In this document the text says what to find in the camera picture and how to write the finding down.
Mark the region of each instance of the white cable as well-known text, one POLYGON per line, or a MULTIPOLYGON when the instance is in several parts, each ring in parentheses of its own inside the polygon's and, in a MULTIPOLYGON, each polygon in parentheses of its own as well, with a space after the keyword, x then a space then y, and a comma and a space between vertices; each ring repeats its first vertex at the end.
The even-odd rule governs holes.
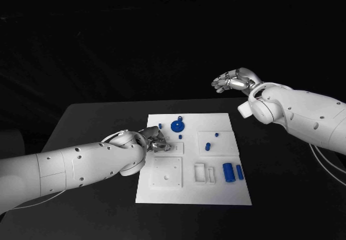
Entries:
MULTIPOLYGON (((49 201, 49 200, 54 199, 57 196, 60 196, 65 191, 67 191, 67 190, 64 190, 60 194, 57 194, 54 197, 51 197, 47 201, 49 201)), ((47 201, 44 201, 44 202, 41 202, 41 203, 38 203, 38 204, 35 204, 35 205, 31 205, 31 206, 16 207, 16 208, 13 208, 13 209, 11 209, 11 210, 15 210, 15 209, 24 209, 24 208, 34 207, 34 206, 37 206, 37 205, 45 203, 47 201)))
POLYGON ((342 169, 326 159, 326 157, 325 157, 323 153, 321 152, 321 149, 318 148, 318 146, 315 146, 315 148, 318 149, 319 154, 323 156, 326 162, 328 162, 339 171, 342 171, 342 172, 346 174, 346 171, 342 170, 342 169))
MULTIPOLYGON (((113 135, 110 135, 110 136, 101 141, 101 143, 104 143, 106 140, 110 139, 110 138, 111 138, 114 135, 117 135, 120 132, 122 132, 122 131, 119 131, 117 133, 114 133, 113 135)), ((60 194, 57 194, 57 195, 55 195, 52 198, 49 198, 47 201, 49 201, 51 199, 54 199, 55 197, 58 197, 65 191, 67 191, 67 190, 64 190, 60 194)), ((31 206, 16 207, 16 208, 13 208, 13 209, 11 209, 11 210, 34 207, 34 206, 45 203, 47 201, 44 201, 44 202, 41 202, 41 203, 38 203, 38 204, 35 204, 35 205, 31 205, 31 206)))
POLYGON ((322 165, 322 167, 325 168, 325 170, 328 171, 328 173, 332 175, 332 177, 346 186, 346 183, 344 183, 344 181, 332 174, 332 172, 331 172, 331 171, 326 169, 326 167, 323 166, 323 163, 322 163, 321 159, 319 159, 318 156, 316 156, 316 152, 315 152, 313 146, 312 146, 310 143, 309 143, 309 145, 310 145, 310 148, 312 148, 313 155, 315 155, 315 157, 316 157, 316 159, 318 159, 318 161, 319 161, 319 164, 322 165))

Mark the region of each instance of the blue object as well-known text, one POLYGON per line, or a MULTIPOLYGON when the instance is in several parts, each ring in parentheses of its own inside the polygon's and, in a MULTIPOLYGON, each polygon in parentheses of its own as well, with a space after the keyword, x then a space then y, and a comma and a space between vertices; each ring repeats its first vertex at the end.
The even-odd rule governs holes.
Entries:
POLYGON ((181 133, 185 130, 185 123, 182 116, 178 117, 178 120, 171 124, 171 129, 175 133, 181 133))
POLYGON ((205 145, 205 150, 210 151, 211 150, 211 143, 208 142, 205 145))
POLYGON ((222 167, 224 167, 225 181, 228 183, 235 182, 237 177, 235 177, 233 163, 224 163, 222 167))
POLYGON ((243 180, 244 179, 244 172, 243 172, 243 167, 241 165, 237 165, 237 172, 238 172, 238 177, 243 180))

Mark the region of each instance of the small blue block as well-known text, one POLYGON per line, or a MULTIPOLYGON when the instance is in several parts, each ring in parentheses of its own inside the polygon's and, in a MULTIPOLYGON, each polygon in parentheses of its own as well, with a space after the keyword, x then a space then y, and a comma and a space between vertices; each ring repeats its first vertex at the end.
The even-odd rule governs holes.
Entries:
POLYGON ((235 182, 237 177, 235 177, 233 163, 224 163, 222 167, 224 167, 225 181, 228 183, 235 182))
POLYGON ((243 180, 243 179, 244 179, 244 172, 243 172, 243 167, 241 167, 241 165, 237 165, 237 172, 238 172, 240 180, 243 180))
POLYGON ((211 143, 208 142, 205 145, 205 150, 210 151, 211 150, 211 143))

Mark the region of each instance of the white platform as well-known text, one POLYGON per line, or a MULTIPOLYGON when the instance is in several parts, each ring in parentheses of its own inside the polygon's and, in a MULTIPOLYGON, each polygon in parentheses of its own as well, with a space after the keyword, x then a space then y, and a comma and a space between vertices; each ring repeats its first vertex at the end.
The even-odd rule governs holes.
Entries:
POLYGON ((149 115, 148 127, 159 126, 159 123, 162 123, 160 131, 165 137, 169 137, 168 142, 175 143, 178 149, 175 154, 173 152, 148 153, 146 165, 139 176, 136 203, 253 205, 244 172, 244 180, 238 178, 237 165, 243 165, 243 163, 228 113, 149 115), (173 132, 172 122, 178 120, 179 116, 182 116, 185 129, 182 132, 173 132), (211 143, 210 152, 202 151, 205 141, 211 143), (165 158, 162 164, 168 167, 166 172, 163 167, 159 171, 159 158, 165 158), (173 162, 168 163, 169 158, 173 158, 175 161, 182 159, 181 185, 178 185, 179 171, 173 176, 173 170, 179 169, 172 168, 175 164, 173 162), (233 163, 235 182, 225 181, 224 163, 233 163), (205 166, 205 184, 197 182, 195 164, 205 166), (210 184, 208 168, 211 167, 214 168, 215 184, 210 184))

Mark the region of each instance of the robotic hand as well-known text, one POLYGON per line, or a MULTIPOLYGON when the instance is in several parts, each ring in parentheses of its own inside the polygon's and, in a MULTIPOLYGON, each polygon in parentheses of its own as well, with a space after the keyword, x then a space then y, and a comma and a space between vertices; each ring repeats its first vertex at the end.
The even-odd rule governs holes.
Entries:
POLYGON ((280 124, 305 142, 346 155, 346 104, 335 98, 264 82, 247 68, 224 73, 211 85, 217 92, 241 90, 248 101, 238 107, 264 123, 280 124))
POLYGON ((0 214, 42 196, 106 180, 119 172, 123 176, 136 174, 146 164, 148 152, 171 149, 159 127, 153 126, 139 132, 123 130, 101 142, 0 159, 0 214))

